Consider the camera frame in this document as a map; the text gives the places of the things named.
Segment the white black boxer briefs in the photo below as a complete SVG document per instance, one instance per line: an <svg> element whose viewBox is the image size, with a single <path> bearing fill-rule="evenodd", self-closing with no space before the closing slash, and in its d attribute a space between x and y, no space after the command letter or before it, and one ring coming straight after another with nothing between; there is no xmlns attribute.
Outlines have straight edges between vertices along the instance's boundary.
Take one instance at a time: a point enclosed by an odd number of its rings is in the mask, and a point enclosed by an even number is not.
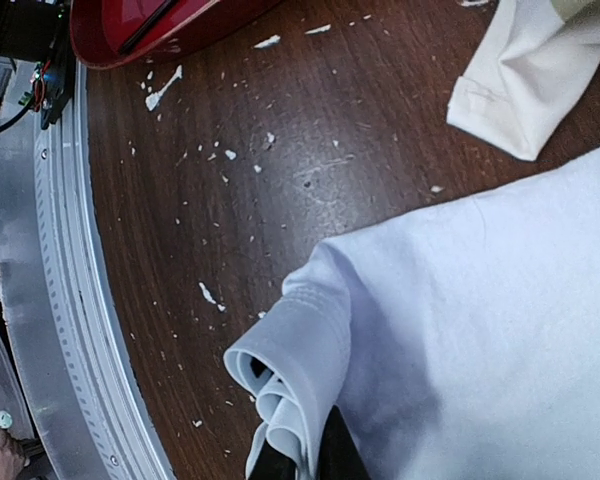
<svg viewBox="0 0 600 480"><path fill-rule="evenodd" d="M320 241L224 362L248 473L338 408L374 479L600 479L600 148Z"/></svg>

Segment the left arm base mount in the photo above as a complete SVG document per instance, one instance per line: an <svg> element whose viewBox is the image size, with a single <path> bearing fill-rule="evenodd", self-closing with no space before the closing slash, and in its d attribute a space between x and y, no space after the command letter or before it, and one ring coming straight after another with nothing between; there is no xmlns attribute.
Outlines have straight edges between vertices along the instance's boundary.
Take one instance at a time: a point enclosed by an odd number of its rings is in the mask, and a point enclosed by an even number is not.
<svg viewBox="0 0 600 480"><path fill-rule="evenodd" d="M21 111L0 125L11 128L29 111L43 130L56 123L73 97L76 60L69 42L69 1L0 1L0 59L13 71L18 61L34 65Z"/></svg>

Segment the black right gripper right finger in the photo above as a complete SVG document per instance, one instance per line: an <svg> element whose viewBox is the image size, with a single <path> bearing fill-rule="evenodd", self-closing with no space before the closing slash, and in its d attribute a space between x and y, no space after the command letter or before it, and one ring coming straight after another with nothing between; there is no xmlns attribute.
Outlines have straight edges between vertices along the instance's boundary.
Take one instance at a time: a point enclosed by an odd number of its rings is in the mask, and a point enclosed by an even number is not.
<svg viewBox="0 0 600 480"><path fill-rule="evenodd" d="M321 480L370 480L340 409L334 406L325 423L318 460Z"/></svg>

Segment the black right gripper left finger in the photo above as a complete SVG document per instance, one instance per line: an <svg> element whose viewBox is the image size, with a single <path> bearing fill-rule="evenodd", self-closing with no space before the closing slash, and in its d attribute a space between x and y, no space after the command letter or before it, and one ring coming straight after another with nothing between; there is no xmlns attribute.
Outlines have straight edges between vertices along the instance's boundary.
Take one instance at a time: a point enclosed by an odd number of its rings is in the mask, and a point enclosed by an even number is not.
<svg viewBox="0 0 600 480"><path fill-rule="evenodd" d="M254 433L247 457L247 479L295 480L296 464L267 442L266 430L267 425L261 424Z"/></svg>

